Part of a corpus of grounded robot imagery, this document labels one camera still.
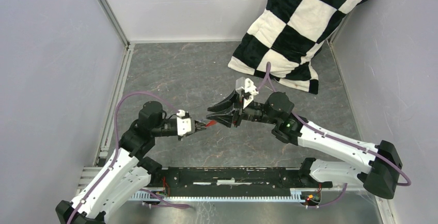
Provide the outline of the red key tag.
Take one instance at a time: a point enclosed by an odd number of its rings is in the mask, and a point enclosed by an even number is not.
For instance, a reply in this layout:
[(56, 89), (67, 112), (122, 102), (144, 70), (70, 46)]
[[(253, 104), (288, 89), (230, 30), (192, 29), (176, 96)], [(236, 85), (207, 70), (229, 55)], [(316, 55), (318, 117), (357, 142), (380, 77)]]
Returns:
[(213, 125), (216, 125), (217, 124), (217, 121), (215, 121), (215, 120), (211, 120), (211, 121), (209, 121), (206, 125), (205, 125), (205, 127), (210, 127), (210, 126), (213, 126)]

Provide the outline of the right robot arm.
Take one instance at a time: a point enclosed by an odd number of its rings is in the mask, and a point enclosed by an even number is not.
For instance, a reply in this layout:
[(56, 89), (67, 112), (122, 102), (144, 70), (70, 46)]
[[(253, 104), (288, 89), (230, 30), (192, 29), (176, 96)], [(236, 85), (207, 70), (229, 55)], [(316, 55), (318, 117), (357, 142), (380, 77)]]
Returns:
[(311, 187), (317, 182), (362, 184), (375, 196), (393, 199), (397, 186), (403, 185), (398, 181), (402, 161), (391, 142), (364, 142), (324, 129), (294, 114), (294, 104), (284, 92), (270, 94), (264, 103), (246, 103), (247, 100), (247, 94), (233, 91), (207, 109), (207, 119), (227, 127), (238, 127), (242, 121), (272, 124), (271, 133), (279, 141), (314, 149), (339, 160), (307, 159), (298, 173), (303, 186)]

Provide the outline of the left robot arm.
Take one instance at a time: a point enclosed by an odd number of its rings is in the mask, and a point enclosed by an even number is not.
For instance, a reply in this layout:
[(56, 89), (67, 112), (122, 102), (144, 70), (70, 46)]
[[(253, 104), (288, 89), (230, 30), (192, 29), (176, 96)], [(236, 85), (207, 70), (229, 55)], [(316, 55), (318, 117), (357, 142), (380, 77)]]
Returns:
[(122, 135), (113, 155), (92, 181), (72, 200), (61, 201), (55, 211), (60, 223), (107, 223), (141, 188), (162, 181), (162, 166), (146, 154), (157, 137), (181, 139), (206, 129), (206, 124), (178, 110), (167, 117), (158, 101), (143, 105)]

